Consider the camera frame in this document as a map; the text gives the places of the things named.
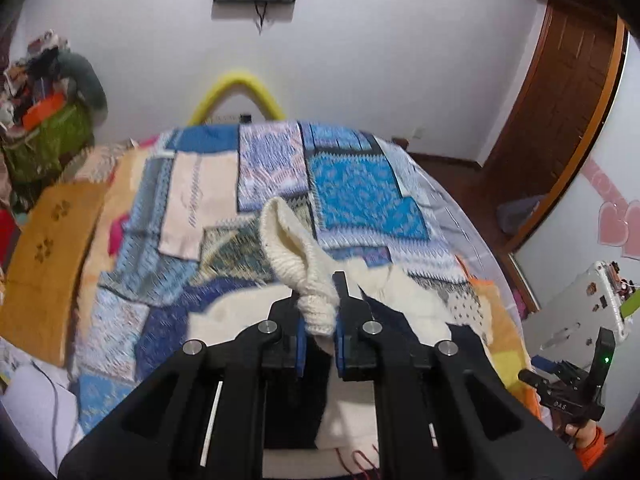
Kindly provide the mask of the person's right hand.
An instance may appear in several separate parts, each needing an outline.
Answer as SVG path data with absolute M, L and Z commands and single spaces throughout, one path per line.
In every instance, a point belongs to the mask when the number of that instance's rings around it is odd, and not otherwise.
M 567 424 L 564 434 L 574 439 L 574 453 L 585 470 L 588 470 L 606 449 L 603 430 L 593 420 L 588 420 L 581 427 Z

